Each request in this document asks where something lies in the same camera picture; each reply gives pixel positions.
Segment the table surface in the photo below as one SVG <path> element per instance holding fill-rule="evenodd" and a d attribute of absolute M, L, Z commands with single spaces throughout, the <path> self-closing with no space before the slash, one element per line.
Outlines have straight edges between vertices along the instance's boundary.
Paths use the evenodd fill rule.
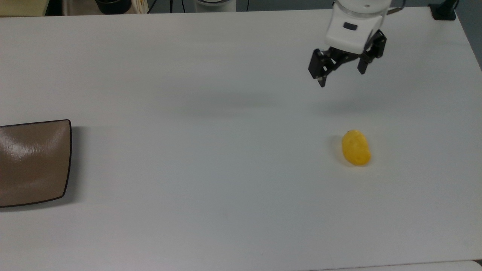
<path fill-rule="evenodd" d="M 320 88 L 329 10 L 0 19 L 0 125 L 70 119 L 64 198 L 0 210 L 0 270 L 295 271 L 482 258 L 482 72 L 390 15 Z M 350 166 L 360 129 L 372 161 Z"/>

